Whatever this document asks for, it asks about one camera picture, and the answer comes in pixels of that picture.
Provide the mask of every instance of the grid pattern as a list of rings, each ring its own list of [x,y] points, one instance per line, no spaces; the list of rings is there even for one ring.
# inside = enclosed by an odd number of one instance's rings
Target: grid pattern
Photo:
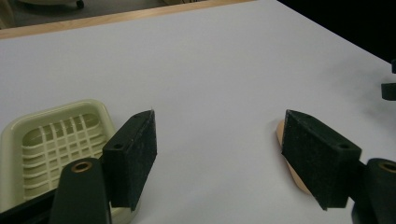
[[[107,140],[100,120],[93,114],[30,131],[22,140],[24,200],[57,188],[61,171],[69,162],[99,158]]]

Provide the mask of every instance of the white table surface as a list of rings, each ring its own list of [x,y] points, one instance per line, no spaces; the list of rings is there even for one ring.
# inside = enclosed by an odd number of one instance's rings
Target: white table surface
[[[351,223],[292,183],[275,129],[310,114],[396,161],[390,65],[274,0],[0,40],[0,128],[76,100],[117,128],[156,111],[158,157],[134,223]]]

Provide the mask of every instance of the dark background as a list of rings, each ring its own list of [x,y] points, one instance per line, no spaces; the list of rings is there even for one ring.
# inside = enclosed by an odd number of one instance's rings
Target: dark background
[[[389,63],[396,59],[396,0],[278,1]]]

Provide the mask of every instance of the plastic basket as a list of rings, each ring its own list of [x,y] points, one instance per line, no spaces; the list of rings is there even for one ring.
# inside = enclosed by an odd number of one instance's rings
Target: plastic basket
[[[114,133],[105,106],[95,100],[54,107],[9,123],[1,135],[0,212],[56,189],[66,164],[99,158]],[[112,208],[113,223],[129,223],[135,212]]]

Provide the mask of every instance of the wooden table edge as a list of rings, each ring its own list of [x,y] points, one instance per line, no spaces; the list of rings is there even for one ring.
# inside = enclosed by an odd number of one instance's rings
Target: wooden table edge
[[[156,17],[166,14],[191,11],[208,7],[220,7],[230,4],[250,2],[254,0],[208,0],[204,2],[188,3],[168,7],[155,7],[144,10],[110,14],[105,16],[90,17],[72,21],[58,21],[52,23],[23,26],[0,30],[0,39],[7,39],[26,35],[40,35],[51,32],[71,30],[119,21],[131,21],[142,18]]]

